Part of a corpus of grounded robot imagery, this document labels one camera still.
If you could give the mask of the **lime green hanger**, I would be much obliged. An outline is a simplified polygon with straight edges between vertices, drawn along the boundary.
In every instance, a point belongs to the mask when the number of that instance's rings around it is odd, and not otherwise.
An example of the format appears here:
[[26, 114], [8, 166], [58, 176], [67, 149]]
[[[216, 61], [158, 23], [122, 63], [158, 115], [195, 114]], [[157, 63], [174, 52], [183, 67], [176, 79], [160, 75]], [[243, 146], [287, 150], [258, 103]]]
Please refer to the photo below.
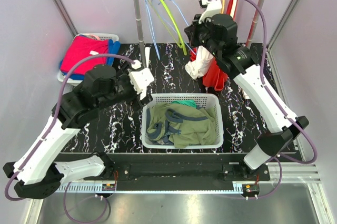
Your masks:
[[175, 41], [178, 48], [180, 48], [184, 55], [187, 55], [188, 46], [186, 42], [184, 41], [182, 32], [171, 12], [168, 5], [166, 4], [166, 1], [171, 1], [179, 10], [181, 16], [184, 20], [185, 17], [182, 14], [180, 8], [173, 0], [149, 0], [150, 3], [150, 9], [154, 12], [154, 14], [158, 17], [158, 19], [162, 22], [165, 29], [168, 31], [170, 36]]

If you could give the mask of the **white tank top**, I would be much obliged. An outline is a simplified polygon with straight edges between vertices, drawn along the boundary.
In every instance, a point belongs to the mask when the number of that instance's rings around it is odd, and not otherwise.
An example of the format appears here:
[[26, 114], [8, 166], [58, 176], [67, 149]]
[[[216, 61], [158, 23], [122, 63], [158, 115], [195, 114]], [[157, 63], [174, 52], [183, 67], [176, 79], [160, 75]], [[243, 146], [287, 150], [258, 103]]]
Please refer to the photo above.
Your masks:
[[184, 68], [189, 76], [196, 80], [208, 72], [213, 58], [213, 55], [205, 47], [199, 46], [195, 60], [189, 61]]

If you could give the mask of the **red tank top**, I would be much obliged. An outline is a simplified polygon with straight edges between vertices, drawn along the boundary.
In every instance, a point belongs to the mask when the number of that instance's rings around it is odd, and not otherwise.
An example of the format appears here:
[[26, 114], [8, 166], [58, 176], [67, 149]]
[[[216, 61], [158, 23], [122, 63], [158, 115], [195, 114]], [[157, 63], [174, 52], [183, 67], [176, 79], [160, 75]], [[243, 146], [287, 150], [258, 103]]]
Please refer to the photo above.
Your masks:
[[[190, 61], [195, 60], [197, 48], [192, 49], [190, 52]], [[201, 77], [202, 84], [206, 88], [213, 88], [215, 91], [222, 91], [224, 89], [224, 84], [227, 81], [227, 74], [221, 71], [216, 64], [215, 58], [213, 58], [212, 63], [208, 72]]]

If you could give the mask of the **light blue wire hanger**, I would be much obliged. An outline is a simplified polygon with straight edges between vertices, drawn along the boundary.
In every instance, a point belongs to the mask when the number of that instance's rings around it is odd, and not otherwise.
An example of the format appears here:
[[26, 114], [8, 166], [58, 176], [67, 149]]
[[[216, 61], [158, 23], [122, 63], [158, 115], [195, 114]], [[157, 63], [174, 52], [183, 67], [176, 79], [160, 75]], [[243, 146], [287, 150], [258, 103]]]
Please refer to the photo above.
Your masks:
[[154, 32], [154, 27], [153, 27], [153, 23], [152, 23], [152, 17], [151, 17], [151, 11], [150, 11], [150, 3], [149, 0], [144, 0], [145, 1], [145, 7], [146, 7], [146, 13], [147, 13], [147, 19], [148, 19], [148, 26], [149, 26], [149, 30], [150, 30], [150, 35], [151, 35], [151, 39], [153, 42], [153, 47], [155, 49], [156, 55], [157, 55], [157, 59], [160, 60], [160, 53], [159, 53], [159, 49], [155, 40], [155, 32]]

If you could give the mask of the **olive green tank top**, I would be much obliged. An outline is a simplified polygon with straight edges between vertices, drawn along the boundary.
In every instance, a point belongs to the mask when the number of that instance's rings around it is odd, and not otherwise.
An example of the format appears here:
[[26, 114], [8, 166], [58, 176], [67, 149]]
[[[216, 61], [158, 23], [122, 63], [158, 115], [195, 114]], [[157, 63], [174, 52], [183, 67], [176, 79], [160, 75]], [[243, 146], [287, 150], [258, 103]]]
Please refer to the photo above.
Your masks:
[[145, 112], [145, 135], [156, 145], [205, 146], [216, 143], [214, 108], [157, 103]]

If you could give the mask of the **white hanger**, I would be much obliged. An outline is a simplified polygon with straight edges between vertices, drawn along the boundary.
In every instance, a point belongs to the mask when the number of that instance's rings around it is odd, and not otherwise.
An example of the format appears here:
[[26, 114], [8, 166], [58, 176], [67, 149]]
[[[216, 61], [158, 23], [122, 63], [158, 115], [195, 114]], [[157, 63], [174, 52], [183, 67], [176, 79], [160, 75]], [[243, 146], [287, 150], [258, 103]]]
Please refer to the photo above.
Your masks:
[[237, 2], [238, 0], [229, 0], [228, 6], [227, 6], [227, 14], [229, 14], [233, 20], [235, 20], [236, 15], [236, 9], [237, 9]]

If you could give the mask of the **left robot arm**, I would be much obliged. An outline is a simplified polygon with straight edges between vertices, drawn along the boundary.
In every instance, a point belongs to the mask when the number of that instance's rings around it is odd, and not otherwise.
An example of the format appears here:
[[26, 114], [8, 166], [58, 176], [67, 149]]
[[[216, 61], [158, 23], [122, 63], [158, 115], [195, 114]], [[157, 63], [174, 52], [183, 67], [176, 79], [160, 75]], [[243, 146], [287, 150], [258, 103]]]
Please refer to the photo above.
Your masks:
[[102, 152], [76, 161], [55, 159], [101, 110], [119, 103], [142, 109], [152, 101], [147, 87], [153, 81], [149, 68], [134, 69], [127, 65], [116, 71], [111, 66], [98, 65], [89, 70], [71, 92], [60, 95], [44, 130], [26, 154], [4, 165], [9, 182], [17, 181], [14, 185], [17, 197], [11, 197], [6, 187], [6, 198], [11, 201], [44, 199], [62, 184], [87, 178], [113, 179], [115, 163]]

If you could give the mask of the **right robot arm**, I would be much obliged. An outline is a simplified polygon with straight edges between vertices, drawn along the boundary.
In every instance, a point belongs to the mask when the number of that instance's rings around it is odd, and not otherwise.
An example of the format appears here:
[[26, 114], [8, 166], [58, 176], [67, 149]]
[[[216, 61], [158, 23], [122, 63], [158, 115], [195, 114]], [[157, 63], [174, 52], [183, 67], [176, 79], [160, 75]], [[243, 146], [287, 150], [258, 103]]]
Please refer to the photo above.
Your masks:
[[250, 97], [263, 116], [269, 133], [244, 157], [239, 174], [251, 180], [258, 168], [276, 156], [308, 125], [305, 116], [297, 116], [265, 79], [263, 68], [250, 50], [237, 42], [237, 23], [227, 14], [203, 17], [196, 14], [185, 28], [190, 45], [203, 46], [215, 58], [219, 69]]

